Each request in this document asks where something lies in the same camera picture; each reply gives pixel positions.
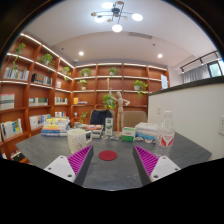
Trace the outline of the gripper purple padded right finger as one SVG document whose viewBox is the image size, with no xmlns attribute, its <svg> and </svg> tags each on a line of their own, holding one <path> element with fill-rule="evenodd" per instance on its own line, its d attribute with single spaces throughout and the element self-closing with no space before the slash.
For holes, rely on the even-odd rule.
<svg viewBox="0 0 224 224">
<path fill-rule="evenodd" d="M 158 157 L 137 145 L 133 146 L 133 157 L 143 186 L 180 170 L 167 156 Z"/>
</svg>

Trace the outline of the gripper purple padded left finger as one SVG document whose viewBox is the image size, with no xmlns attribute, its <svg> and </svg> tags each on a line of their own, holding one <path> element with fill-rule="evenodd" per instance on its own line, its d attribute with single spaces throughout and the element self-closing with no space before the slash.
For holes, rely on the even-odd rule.
<svg viewBox="0 0 224 224">
<path fill-rule="evenodd" d="M 45 171 L 82 186 L 93 153 L 93 146 L 90 145 L 68 157 L 60 155 L 45 168 Z"/>
</svg>

